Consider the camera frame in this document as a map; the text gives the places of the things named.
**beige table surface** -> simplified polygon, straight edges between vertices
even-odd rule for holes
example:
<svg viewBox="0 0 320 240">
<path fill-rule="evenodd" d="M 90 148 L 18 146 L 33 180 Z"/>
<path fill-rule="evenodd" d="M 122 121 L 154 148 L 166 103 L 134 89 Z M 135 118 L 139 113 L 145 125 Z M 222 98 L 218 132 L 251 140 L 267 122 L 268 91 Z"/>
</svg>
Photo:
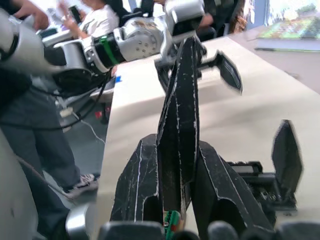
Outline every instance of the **beige table surface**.
<svg viewBox="0 0 320 240">
<path fill-rule="evenodd" d="M 305 169 L 296 195 L 298 216 L 280 216 L 279 222 L 319 219 L 320 96 L 227 37 L 205 45 L 209 56 L 219 49 L 234 61 L 242 76 L 243 94 L 229 89 L 217 70 L 203 73 L 198 82 L 200 139 L 226 161 L 261 161 L 265 171 L 272 171 L 274 134 L 282 119 L 292 120 Z M 139 140 L 156 132 L 165 95 L 152 59 L 118 69 L 122 82 L 114 90 L 97 196 L 97 227 L 110 219 L 118 177 Z M 187 228 L 197 230 L 192 209 Z"/>
<path fill-rule="evenodd" d="M 256 27 L 242 33 L 231 34 L 229 38 L 278 69 L 294 74 L 301 83 L 320 94 L 318 81 L 320 52 L 255 50 L 257 36 L 266 28 L 266 26 Z"/>
</svg>

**black cable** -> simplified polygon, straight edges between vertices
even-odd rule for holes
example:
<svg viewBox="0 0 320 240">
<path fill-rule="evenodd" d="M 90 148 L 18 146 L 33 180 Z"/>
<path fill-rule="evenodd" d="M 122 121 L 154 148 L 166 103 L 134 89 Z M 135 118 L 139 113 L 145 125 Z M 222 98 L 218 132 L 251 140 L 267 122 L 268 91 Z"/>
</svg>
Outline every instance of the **black cable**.
<svg viewBox="0 0 320 240">
<path fill-rule="evenodd" d="M 59 126 L 59 127 L 33 127 L 33 126 L 28 126 L 28 125 L 0 121 L 0 125 L 5 125 L 5 126 L 13 127 L 13 128 L 18 128 L 18 129 L 34 130 L 34 131 L 57 131 L 57 130 L 62 130 L 62 129 L 72 127 L 73 125 L 75 125 L 75 124 L 81 122 L 83 119 L 85 119 L 92 112 L 92 110 L 96 107 L 96 105 L 99 102 L 99 99 L 101 98 L 101 96 L 105 90 L 105 87 L 108 83 L 108 81 L 107 81 L 108 78 L 106 78 L 105 80 L 106 81 L 103 83 L 101 91 L 100 91 L 97 99 L 95 100 L 94 104 L 92 105 L 92 107 L 88 110 L 88 112 L 86 112 L 84 115 L 82 115 L 79 119 L 77 119 L 76 121 L 74 121 L 70 124 L 67 124 L 64 126 Z"/>
<path fill-rule="evenodd" d="M 106 77 L 106 75 L 102 75 L 100 76 L 100 78 L 102 79 L 101 81 L 99 81 L 96 85 L 99 86 L 100 84 L 102 84 L 104 82 L 104 77 Z M 88 87 L 87 90 L 81 90 L 81 92 L 77 93 L 77 92 L 74 92 L 74 93 L 69 93 L 69 94 L 63 94 L 63 93 L 54 93 L 54 92 L 49 92 L 49 91 L 46 91 L 46 90 L 43 90 L 37 86 L 34 86 L 34 85 L 31 85 L 30 86 L 32 89 L 36 90 L 37 92 L 40 92 L 42 94 L 46 94 L 46 95 L 50 95 L 50 96 L 53 96 L 53 97 L 61 97 L 61 98 L 69 98 L 69 97 L 72 97 L 72 96 L 77 96 L 77 95 L 81 95 L 83 93 L 87 93 L 89 92 L 90 90 L 92 90 L 93 88 L 92 87 Z"/>
<path fill-rule="evenodd" d="M 40 92 L 42 94 L 46 94 L 46 95 L 50 95 L 50 96 L 54 96 L 54 97 L 62 97 L 62 98 L 64 98 L 66 96 L 66 95 L 61 94 L 61 93 L 53 93 L 53 92 L 49 92 L 49 91 L 46 91 L 46 90 L 42 90 L 41 88 L 36 87 L 34 85 L 31 85 L 30 88 L 32 88 L 32 89 L 34 89 L 37 92 Z"/>
</svg>

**robotic arm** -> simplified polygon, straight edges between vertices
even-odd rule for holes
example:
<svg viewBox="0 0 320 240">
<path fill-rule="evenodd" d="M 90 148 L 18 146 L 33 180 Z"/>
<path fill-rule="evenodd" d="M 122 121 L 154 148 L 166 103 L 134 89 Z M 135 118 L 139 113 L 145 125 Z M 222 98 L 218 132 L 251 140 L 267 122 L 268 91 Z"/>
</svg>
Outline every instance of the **robotic arm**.
<svg viewBox="0 0 320 240">
<path fill-rule="evenodd" d="M 14 24 L 0 11 L 0 68 L 31 75 L 50 75 L 56 85 L 71 91 L 92 84 L 93 76 L 107 73 L 113 66 L 161 54 L 165 62 L 175 57 L 174 44 L 195 35 L 204 15 L 203 0 L 171 0 L 165 16 L 133 18 L 112 33 L 59 42 L 42 40 L 24 24 Z"/>
</svg>

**wire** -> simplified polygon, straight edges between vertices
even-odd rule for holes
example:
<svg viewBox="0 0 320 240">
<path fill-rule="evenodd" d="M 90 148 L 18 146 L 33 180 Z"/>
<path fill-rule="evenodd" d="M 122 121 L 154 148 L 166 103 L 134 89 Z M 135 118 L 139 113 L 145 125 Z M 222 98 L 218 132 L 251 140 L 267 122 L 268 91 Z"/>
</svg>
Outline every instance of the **wire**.
<svg viewBox="0 0 320 240">
<path fill-rule="evenodd" d="M 99 86 L 100 84 L 102 84 L 103 82 L 104 82 L 104 77 L 105 76 L 107 76 L 107 74 L 103 74 L 103 75 L 101 75 L 101 76 L 99 76 L 99 77 L 96 77 L 96 78 L 101 78 L 102 80 L 101 81 L 99 81 L 99 82 L 97 82 L 97 86 Z M 81 92 L 73 92 L 73 93 L 69 93 L 69 94 L 63 94 L 63 93 L 54 93 L 54 92 L 50 92 L 50 91 L 46 91 L 46 90 L 43 90 L 43 89 L 41 89 L 41 88 L 39 88 L 39 87 L 37 87 L 37 86 L 35 86 L 35 85 L 31 85 L 30 86 L 32 89 L 34 89 L 34 90 L 36 90 L 36 91 L 38 91 L 38 92 L 40 92 L 40 93 L 43 93 L 43 94 L 46 94 L 46 95 L 50 95 L 50 96 L 54 96 L 54 97 L 61 97 L 61 98 L 69 98 L 69 97 L 72 97 L 72 96 L 77 96 L 77 95 L 80 95 L 80 94 L 82 94 L 82 93 L 86 93 L 86 92 L 89 92 L 91 89 L 93 89 L 92 87 L 88 87 L 88 89 L 87 90 L 81 90 Z"/>
<path fill-rule="evenodd" d="M 78 115 L 77 115 L 74 111 L 72 111 L 71 114 L 72 114 L 76 119 L 79 119 Z M 93 128 L 88 122 L 83 121 L 83 120 L 81 120 L 80 122 L 83 123 L 84 125 L 87 125 L 89 128 L 91 128 L 91 131 L 92 131 L 93 135 L 95 136 L 95 138 L 98 139 L 100 142 L 102 142 L 104 145 L 106 145 L 106 142 L 105 142 L 103 139 L 101 139 L 100 137 L 98 137 L 98 135 L 96 134 L 94 128 Z"/>
<path fill-rule="evenodd" d="M 9 127 L 13 127 L 13 128 L 18 128 L 18 129 L 27 129 L 27 130 L 33 130 L 33 131 L 57 131 L 57 130 L 62 130 L 62 129 L 67 129 L 69 127 L 72 127 L 73 125 L 81 122 L 83 119 L 85 119 L 96 107 L 97 103 L 99 102 L 99 99 L 101 98 L 104 89 L 108 83 L 107 81 L 108 77 L 106 77 L 106 81 L 103 83 L 101 91 L 97 97 L 97 99 L 95 100 L 94 104 L 92 105 L 92 107 L 81 117 L 79 117 L 79 119 L 77 119 L 76 121 L 64 125 L 64 126 L 57 126 L 57 127 L 34 127 L 34 126 L 29 126 L 29 125 L 22 125 L 22 124 L 15 124 L 15 123 L 11 123 L 11 122 L 5 122 L 5 121 L 0 121 L 0 125 L 5 125 L 5 126 L 9 126 Z"/>
<path fill-rule="evenodd" d="M 45 183 L 46 185 L 48 185 L 49 187 L 51 187 L 53 190 L 57 191 L 58 193 L 62 194 L 65 198 L 69 199 L 69 200 L 73 200 L 72 197 L 70 197 L 67 193 L 65 193 L 64 191 L 62 191 L 59 187 L 54 186 L 53 184 L 51 184 L 50 182 L 48 182 L 38 171 L 36 171 L 34 169 L 33 166 L 31 166 L 29 163 L 27 163 L 25 160 L 23 160 L 21 157 L 19 157 L 18 155 L 14 154 L 14 156 L 17 158 L 17 160 L 24 165 L 25 167 L 27 167 L 28 169 L 30 169 L 32 171 L 32 173 L 39 178 L 43 183 Z"/>
<path fill-rule="evenodd" d="M 38 91 L 38 92 L 40 92 L 40 93 L 46 94 L 46 95 L 51 95 L 51 96 L 54 96 L 54 97 L 62 97 L 62 98 L 63 98 L 63 97 L 66 97 L 65 94 L 45 91 L 45 90 L 42 90 L 41 88 L 36 87 L 36 86 L 34 86 L 34 85 L 31 85 L 30 87 L 31 87 L 32 89 L 34 89 L 34 90 L 36 90 L 36 91 Z"/>
</svg>

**white cable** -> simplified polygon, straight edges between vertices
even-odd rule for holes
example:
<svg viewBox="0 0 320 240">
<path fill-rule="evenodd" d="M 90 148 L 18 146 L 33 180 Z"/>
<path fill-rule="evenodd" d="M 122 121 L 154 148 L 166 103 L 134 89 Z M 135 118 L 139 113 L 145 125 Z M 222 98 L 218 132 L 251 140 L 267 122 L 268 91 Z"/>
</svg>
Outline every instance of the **white cable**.
<svg viewBox="0 0 320 240">
<path fill-rule="evenodd" d="M 76 119 L 79 120 L 79 117 L 77 116 L 77 114 L 75 114 L 74 111 L 73 111 L 71 114 L 72 114 Z M 92 131 L 92 133 L 94 134 L 95 138 L 98 139 L 99 141 L 101 141 L 104 145 L 106 145 L 106 142 L 105 142 L 103 139 L 101 139 L 100 137 L 98 137 L 98 135 L 96 134 L 94 128 L 93 128 L 89 123 L 87 123 L 86 121 L 83 121 L 83 120 L 81 120 L 80 122 L 83 123 L 84 125 L 87 125 L 87 126 L 91 129 L 91 131 Z"/>
</svg>

